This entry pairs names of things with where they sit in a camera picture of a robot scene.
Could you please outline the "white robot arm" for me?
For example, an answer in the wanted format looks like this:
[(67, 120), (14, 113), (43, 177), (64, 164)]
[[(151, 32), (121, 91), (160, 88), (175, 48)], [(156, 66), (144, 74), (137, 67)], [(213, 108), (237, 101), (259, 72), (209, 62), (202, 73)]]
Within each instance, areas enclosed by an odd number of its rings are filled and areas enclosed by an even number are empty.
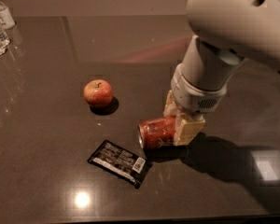
[(245, 63), (280, 73), (280, 0), (188, 0), (186, 17), (192, 38), (164, 108), (165, 116), (175, 117), (176, 146), (202, 130), (203, 115), (216, 110), (228, 80)]

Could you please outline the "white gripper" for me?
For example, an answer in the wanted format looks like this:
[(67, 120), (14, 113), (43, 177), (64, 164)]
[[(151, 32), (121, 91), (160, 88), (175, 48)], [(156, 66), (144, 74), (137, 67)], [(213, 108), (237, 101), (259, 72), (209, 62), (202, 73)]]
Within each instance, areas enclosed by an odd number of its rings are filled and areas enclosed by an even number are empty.
[(175, 69), (163, 109), (165, 117), (176, 115), (176, 147), (188, 145), (203, 129), (202, 114), (216, 110), (227, 93), (229, 79), (246, 62), (246, 58), (213, 47), (197, 35), (192, 37), (182, 63)]

